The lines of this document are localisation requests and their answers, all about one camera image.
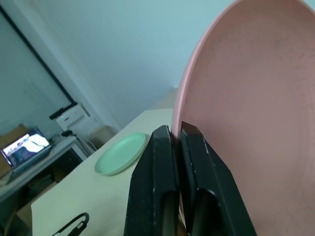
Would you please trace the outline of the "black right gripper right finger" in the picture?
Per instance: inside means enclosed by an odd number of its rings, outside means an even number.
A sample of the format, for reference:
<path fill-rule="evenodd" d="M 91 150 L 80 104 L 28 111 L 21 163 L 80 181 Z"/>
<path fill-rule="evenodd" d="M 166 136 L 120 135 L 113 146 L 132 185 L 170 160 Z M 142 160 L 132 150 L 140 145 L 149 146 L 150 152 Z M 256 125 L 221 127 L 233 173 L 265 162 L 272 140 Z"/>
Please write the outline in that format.
<path fill-rule="evenodd" d="M 182 122 L 181 192 L 191 236 L 254 236 L 233 175 L 194 125 Z"/>

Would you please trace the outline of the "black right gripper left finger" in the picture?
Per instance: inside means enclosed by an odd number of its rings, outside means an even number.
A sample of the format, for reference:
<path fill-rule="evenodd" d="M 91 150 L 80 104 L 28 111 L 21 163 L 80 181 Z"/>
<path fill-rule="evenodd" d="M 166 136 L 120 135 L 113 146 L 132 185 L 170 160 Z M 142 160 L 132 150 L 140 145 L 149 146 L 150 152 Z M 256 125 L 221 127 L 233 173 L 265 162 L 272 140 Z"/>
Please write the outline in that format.
<path fill-rule="evenodd" d="M 167 125 L 154 130 L 130 179 L 125 236 L 175 236 L 179 178 L 174 143 Z"/>

